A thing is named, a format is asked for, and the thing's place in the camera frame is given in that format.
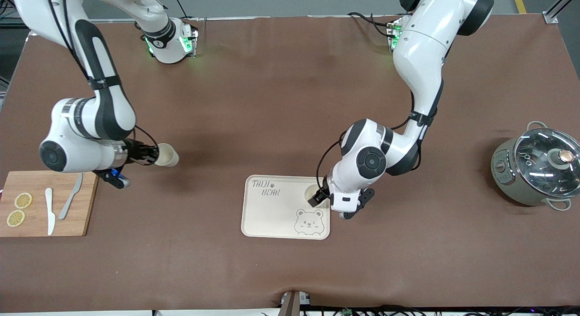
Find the green indicator light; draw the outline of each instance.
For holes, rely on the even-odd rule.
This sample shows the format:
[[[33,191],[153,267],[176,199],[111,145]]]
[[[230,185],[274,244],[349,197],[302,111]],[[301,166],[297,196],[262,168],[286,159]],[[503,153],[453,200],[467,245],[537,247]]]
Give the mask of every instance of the green indicator light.
[[[153,49],[151,48],[151,44],[149,43],[149,40],[145,39],[145,43],[147,43],[147,47],[149,48],[149,53],[153,54]]]
[[[191,48],[191,41],[189,39],[180,37],[180,39],[182,40],[182,46],[183,46],[183,50],[186,51],[187,53],[191,52],[192,48]]]

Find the lemon slice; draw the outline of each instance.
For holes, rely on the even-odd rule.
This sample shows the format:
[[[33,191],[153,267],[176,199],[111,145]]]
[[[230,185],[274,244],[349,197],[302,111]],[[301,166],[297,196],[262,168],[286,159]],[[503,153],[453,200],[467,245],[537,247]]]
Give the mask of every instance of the lemon slice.
[[[27,192],[23,192],[14,199],[14,206],[16,206],[17,209],[25,209],[26,207],[29,207],[32,202],[33,196]]]
[[[10,215],[8,215],[8,219],[6,219],[6,223],[11,228],[17,227],[17,226],[21,225],[22,222],[24,222],[25,216],[26,215],[24,214],[24,211],[21,211],[21,210],[12,211],[12,213],[10,213]]]

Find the gray floor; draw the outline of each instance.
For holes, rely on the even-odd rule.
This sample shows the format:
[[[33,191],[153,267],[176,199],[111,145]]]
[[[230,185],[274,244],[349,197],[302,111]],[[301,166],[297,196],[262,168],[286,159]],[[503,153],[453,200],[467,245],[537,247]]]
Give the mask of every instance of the gray floor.
[[[528,13],[540,14],[556,0],[523,0]],[[572,59],[576,74],[580,77],[580,0],[573,0],[558,14],[558,26]]]
[[[160,0],[170,16],[182,16],[176,0]],[[524,0],[528,12],[542,12],[554,0]],[[307,16],[361,14],[392,15],[403,12],[398,0],[181,0],[187,14],[194,17]],[[121,10],[99,0],[84,0],[92,19],[127,19]],[[495,0],[494,14],[516,14],[514,0]],[[580,74],[580,0],[575,0],[559,16],[564,42],[576,72]],[[10,79],[24,45],[27,31],[0,29],[0,76]]]
[[[170,16],[182,16],[176,0],[160,0]],[[404,12],[398,0],[180,0],[186,13],[194,17],[345,15],[356,11],[368,15],[394,15]],[[128,16],[99,0],[84,0],[87,15],[94,19]],[[495,14],[516,14],[514,0],[495,0]]]

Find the paper cup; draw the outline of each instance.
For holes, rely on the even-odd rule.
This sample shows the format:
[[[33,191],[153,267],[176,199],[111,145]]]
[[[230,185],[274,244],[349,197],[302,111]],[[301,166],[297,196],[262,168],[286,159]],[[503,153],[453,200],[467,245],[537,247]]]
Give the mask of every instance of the paper cup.
[[[159,157],[155,161],[155,165],[172,167],[179,162],[179,155],[170,144],[159,144]]]

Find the bear illustration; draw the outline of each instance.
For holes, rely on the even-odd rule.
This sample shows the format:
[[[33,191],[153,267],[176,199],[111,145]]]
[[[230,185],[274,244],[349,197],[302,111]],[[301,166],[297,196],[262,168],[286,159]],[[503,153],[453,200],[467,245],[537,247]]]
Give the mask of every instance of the bear illustration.
[[[298,219],[294,224],[294,230],[296,230],[298,235],[320,236],[324,232],[323,212],[321,210],[308,212],[300,209],[296,212],[296,215]]]

